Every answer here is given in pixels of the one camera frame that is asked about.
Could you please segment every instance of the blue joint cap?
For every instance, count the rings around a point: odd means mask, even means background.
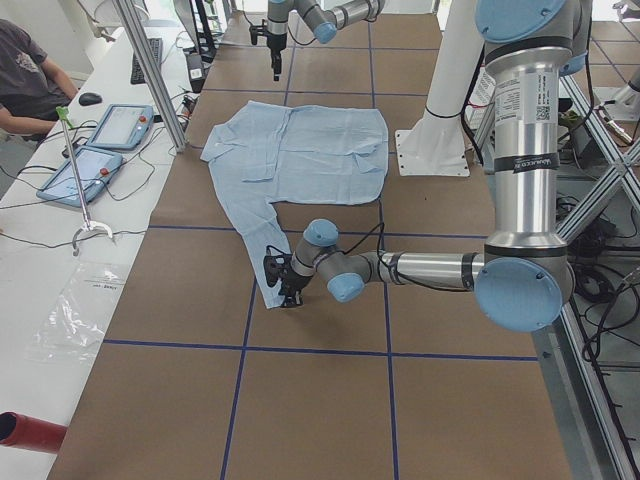
[[[546,26],[566,0],[478,0],[476,27],[491,43],[527,38]]]
[[[321,23],[313,30],[313,35],[322,44],[329,43],[331,40],[333,40],[333,37],[336,36],[336,33],[338,33],[338,29],[331,22]]]
[[[316,247],[330,247],[338,243],[338,227],[329,220],[319,218],[309,224],[304,233],[304,239]]]
[[[584,52],[581,55],[576,55],[560,69],[560,76],[564,77],[566,75],[573,75],[574,73],[579,72],[584,68],[586,61],[587,52]]]
[[[474,293],[492,321],[516,332],[533,332],[554,322],[562,309],[556,280],[540,265],[522,258],[501,257],[478,274]]]
[[[327,289],[340,303],[347,303],[362,293],[364,281],[357,273],[341,273],[329,280]]]

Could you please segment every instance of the reacher grabber tool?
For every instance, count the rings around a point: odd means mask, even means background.
[[[73,235],[73,239],[71,240],[71,246],[73,247],[73,256],[77,257],[80,253],[80,248],[78,247],[78,237],[83,232],[95,232],[102,231],[104,232],[111,240],[113,238],[113,230],[107,224],[102,222],[96,222],[91,220],[91,215],[89,214],[89,207],[87,206],[87,199],[84,195],[84,188],[82,187],[82,180],[80,178],[80,170],[78,170],[78,162],[76,161],[76,154],[73,150],[73,142],[71,141],[71,137],[69,136],[69,127],[72,126],[69,121],[69,109],[67,107],[56,107],[56,112],[58,113],[58,117],[60,118],[60,123],[62,124],[62,131],[64,133],[65,141],[67,142],[67,152],[69,152],[69,163],[71,163],[71,169],[73,170],[73,178],[76,181],[76,189],[78,190],[78,198],[80,200],[80,208],[82,208],[82,217],[84,218],[84,223],[82,227]]]

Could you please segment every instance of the black mouse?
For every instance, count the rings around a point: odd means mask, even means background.
[[[83,107],[86,107],[87,105],[95,105],[100,102],[102,102],[102,97],[97,93],[91,92],[83,93],[78,99],[78,103]]]

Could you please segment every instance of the plastic bag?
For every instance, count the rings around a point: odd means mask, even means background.
[[[127,265],[80,263],[27,346],[27,358],[91,365],[130,269]]]

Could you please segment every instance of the white desk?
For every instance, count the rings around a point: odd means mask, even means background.
[[[181,28],[147,29],[149,37],[163,38],[165,61],[162,73],[171,96],[189,89],[184,55],[175,44],[180,31]],[[99,120],[111,103],[153,105],[146,84],[129,83],[131,56],[131,45],[123,34],[81,91],[99,93],[103,102],[81,107],[76,97],[69,108],[74,125],[85,120]],[[174,105],[180,102],[181,97],[178,97]],[[52,133],[59,130],[60,126],[57,125]],[[55,140],[41,145],[28,165],[58,167],[64,161],[60,153],[63,148],[64,137],[59,135]],[[148,185],[122,202],[115,202],[106,193],[101,194],[89,206],[92,218],[106,223],[114,231],[145,230],[169,173],[173,151],[171,140],[163,131],[143,155],[156,167]],[[134,154],[135,151],[125,157],[130,158]],[[149,171],[148,165],[133,160],[114,176],[110,189],[118,197],[125,195],[139,186]],[[34,170],[27,170],[20,178],[38,187],[49,176],[28,172]],[[0,206],[38,200],[32,188],[16,181]],[[0,210],[0,228],[5,234],[48,244],[70,241],[82,222],[79,209],[60,207],[54,203]],[[80,256],[76,258],[72,256],[70,246],[49,250],[0,237],[0,412],[16,411],[68,425],[90,367],[33,362],[26,359],[25,347],[47,318],[58,294],[79,262],[131,265],[142,238],[142,235],[119,236],[115,244],[106,237],[91,239],[81,243]],[[54,459],[53,455],[0,447],[0,479],[45,479]]]

